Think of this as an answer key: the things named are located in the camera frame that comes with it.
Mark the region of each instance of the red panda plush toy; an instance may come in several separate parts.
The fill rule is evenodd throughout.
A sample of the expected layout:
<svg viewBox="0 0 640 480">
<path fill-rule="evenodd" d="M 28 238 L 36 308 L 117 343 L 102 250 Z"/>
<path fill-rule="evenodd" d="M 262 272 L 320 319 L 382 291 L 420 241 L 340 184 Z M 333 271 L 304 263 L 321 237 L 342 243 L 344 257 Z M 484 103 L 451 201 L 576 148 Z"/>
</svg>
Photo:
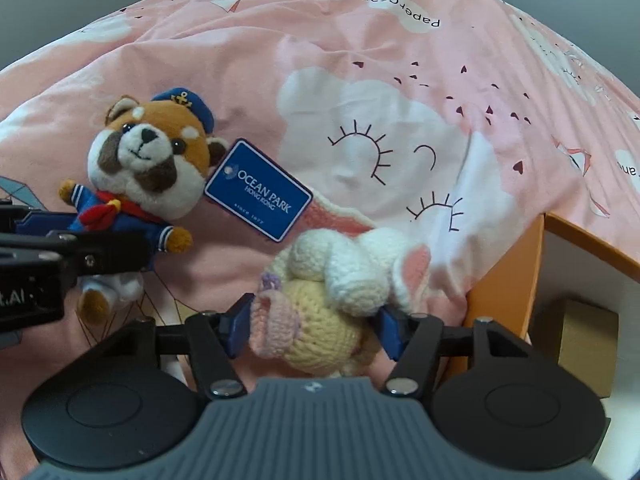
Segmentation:
<svg viewBox="0 0 640 480">
<path fill-rule="evenodd" d="M 228 149 L 211 136 L 211 111 L 193 92 L 174 88 L 146 103 L 121 97 L 105 124 L 89 150 L 95 191 L 72 180 L 60 185 L 60 198 L 78 211 L 69 230 L 140 230 L 156 251 L 187 251 L 191 234 L 172 222 L 198 203 Z M 87 276 L 79 286 L 77 312 L 88 324 L 105 322 L 143 291 L 139 272 Z"/>
</svg>

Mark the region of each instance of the stitched mouth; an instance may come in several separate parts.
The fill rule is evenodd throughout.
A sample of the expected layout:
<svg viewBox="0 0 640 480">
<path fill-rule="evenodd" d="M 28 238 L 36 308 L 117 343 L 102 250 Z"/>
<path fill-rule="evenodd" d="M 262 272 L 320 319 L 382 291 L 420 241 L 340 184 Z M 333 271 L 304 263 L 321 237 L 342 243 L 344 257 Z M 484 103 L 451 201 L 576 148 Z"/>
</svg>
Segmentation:
<svg viewBox="0 0 640 480">
<path fill-rule="evenodd" d="M 135 156 L 136 158 L 139 158 L 140 160 L 151 160 L 151 158 L 148 157 L 148 156 L 140 155 L 140 150 L 141 149 L 142 149 L 142 147 L 140 147 L 140 149 L 137 152 L 134 152 L 133 150 L 129 150 L 129 153 L 131 153 L 131 155 Z"/>
</svg>

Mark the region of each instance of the gold anchor emblem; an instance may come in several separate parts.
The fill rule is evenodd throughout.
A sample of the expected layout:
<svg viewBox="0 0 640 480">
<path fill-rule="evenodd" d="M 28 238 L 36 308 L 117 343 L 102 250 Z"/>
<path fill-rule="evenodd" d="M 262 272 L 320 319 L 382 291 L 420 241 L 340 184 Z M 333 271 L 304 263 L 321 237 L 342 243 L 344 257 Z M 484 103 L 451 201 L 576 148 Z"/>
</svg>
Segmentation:
<svg viewBox="0 0 640 480">
<path fill-rule="evenodd" d="M 179 105 L 186 106 L 187 108 L 191 108 L 193 103 L 187 99 L 188 95 L 189 94 L 187 94 L 187 92 L 180 92 L 180 95 L 172 95 L 171 101 L 178 103 Z"/>
</svg>

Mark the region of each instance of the crocheted doll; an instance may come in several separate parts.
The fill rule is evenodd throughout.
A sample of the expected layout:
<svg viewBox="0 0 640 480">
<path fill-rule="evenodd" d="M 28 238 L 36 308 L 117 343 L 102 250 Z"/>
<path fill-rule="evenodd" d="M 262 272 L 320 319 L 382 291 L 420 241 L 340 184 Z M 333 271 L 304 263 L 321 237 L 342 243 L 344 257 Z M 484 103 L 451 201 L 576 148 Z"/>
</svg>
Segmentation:
<svg viewBox="0 0 640 480">
<path fill-rule="evenodd" d="M 424 245 L 389 228 L 306 231 L 262 274 L 250 347 L 315 376 L 364 373 L 380 350 L 366 317 L 389 302 L 408 311 L 429 261 Z"/>
<path fill-rule="evenodd" d="M 146 103 L 121 97 L 105 124 L 88 157 L 96 191 L 72 180 L 60 186 L 60 198 L 78 211 L 69 230 L 139 230 L 155 251 L 188 250 L 191 234 L 172 221 L 198 203 L 210 167 L 228 148 L 210 136 L 211 111 L 193 92 L 174 88 Z M 143 291 L 139 272 L 88 276 L 79 286 L 78 316 L 89 324 L 103 323 Z"/>
</svg>

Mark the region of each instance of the knitted toy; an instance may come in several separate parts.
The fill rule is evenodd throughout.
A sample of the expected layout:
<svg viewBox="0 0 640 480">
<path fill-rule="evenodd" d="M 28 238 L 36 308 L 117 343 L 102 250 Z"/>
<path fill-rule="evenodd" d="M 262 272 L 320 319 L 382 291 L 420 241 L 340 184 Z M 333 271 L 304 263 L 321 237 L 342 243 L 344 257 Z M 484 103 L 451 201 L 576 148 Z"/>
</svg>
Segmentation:
<svg viewBox="0 0 640 480">
<path fill-rule="evenodd" d="M 69 230 L 139 230 L 155 251 L 188 250 L 191 234 L 172 221 L 197 204 L 210 167 L 228 148 L 210 136 L 211 111 L 193 92 L 174 88 L 146 103 L 121 97 L 105 124 L 88 156 L 96 191 L 72 180 L 60 185 L 60 198 L 78 211 Z M 89 324 L 104 322 L 143 291 L 139 272 L 88 276 L 79 286 L 78 316 Z"/>
<path fill-rule="evenodd" d="M 262 274 L 250 347 L 315 376 L 361 374 L 380 349 L 365 318 L 386 303 L 409 311 L 407 280 L 429 260 L 424 245 L 389 228 L 353 238 L 306 231 Z"/>
</svg>

